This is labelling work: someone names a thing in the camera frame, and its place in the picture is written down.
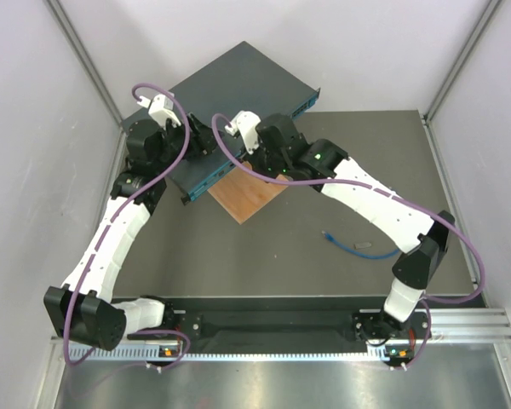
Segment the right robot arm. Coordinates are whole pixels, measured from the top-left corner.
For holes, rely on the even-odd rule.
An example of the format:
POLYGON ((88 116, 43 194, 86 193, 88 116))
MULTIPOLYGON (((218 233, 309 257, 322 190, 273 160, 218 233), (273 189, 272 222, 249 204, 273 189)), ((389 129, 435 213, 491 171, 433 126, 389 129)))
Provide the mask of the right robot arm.
POLYGON ((334 142, 307 142, 287 115, 260 118, 241 112, 235 126, 252 174, 266 182, 312 187, 346 205, 395 243, 399 258, 380 324, 390 337, 402 336, 411 328, 411 315, 448 251, 454 217, 442 211, 433 219, 401 203, 394 191, 334 142))

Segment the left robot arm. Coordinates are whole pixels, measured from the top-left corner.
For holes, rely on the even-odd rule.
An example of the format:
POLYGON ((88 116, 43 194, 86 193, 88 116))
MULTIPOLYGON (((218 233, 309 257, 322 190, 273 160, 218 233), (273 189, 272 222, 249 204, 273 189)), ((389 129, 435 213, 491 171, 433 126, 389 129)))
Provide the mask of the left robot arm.
POLYGON ((131 245, 166 189, 162 173, 183 159, 203 157, 214 146, 210 127, 191 112, 182 124, 172 118, 163 124, 144 118, 129 125, 125 164, 94 237, 63 284, 49 287, 43 296, 58 337, 110 351, 139 330, 161 338, 174 332, 169 302, 140 297, 114 303, 112 293, 131 245))

